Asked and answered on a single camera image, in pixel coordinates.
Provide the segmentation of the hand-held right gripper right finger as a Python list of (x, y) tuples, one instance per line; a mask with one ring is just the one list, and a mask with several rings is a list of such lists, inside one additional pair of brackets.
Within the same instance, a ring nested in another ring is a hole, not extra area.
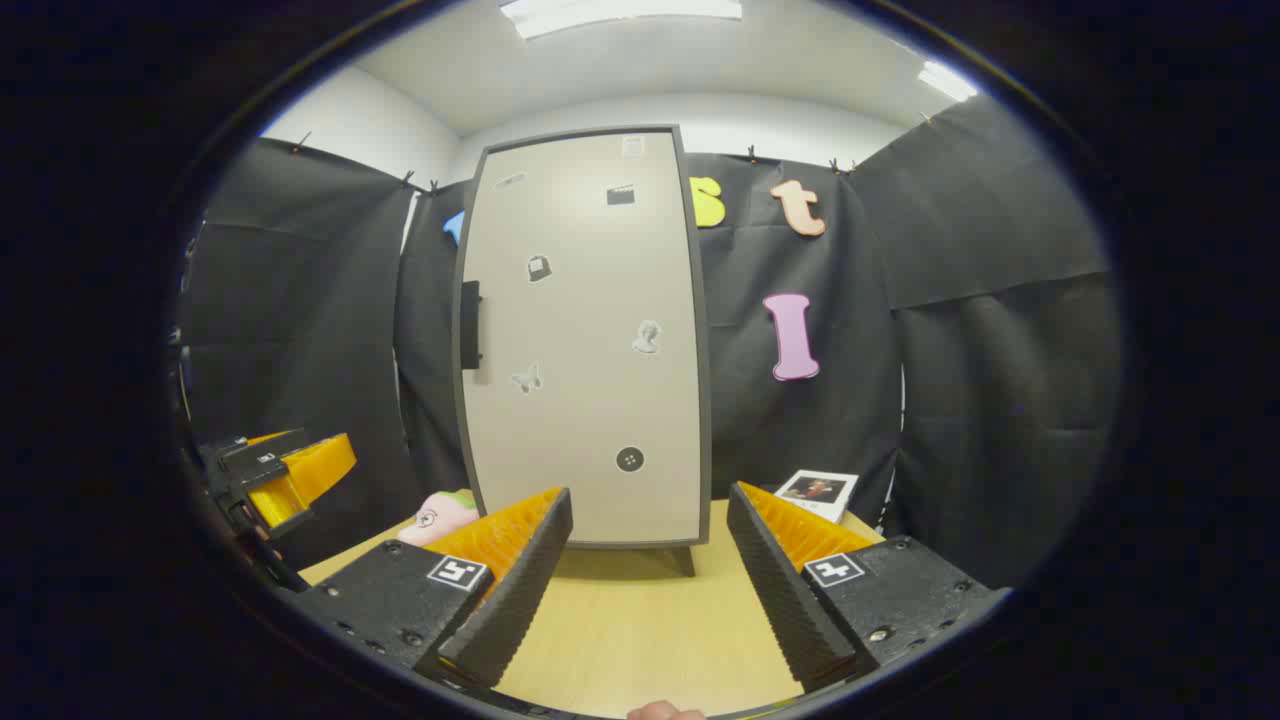
[(755, 486), (727, 525), (792, 678), (818, 691), (951, 641), (1009, 596), (909, 536), (872, 539)]

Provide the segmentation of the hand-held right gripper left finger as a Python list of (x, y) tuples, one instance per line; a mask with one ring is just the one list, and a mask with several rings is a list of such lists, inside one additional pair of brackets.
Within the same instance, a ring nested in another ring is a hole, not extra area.
[(522, 644), (572, 529), (571, 493), (554, 487), (424, 547), (385, 541), (296, 602), (389, 664), (493, 688)]

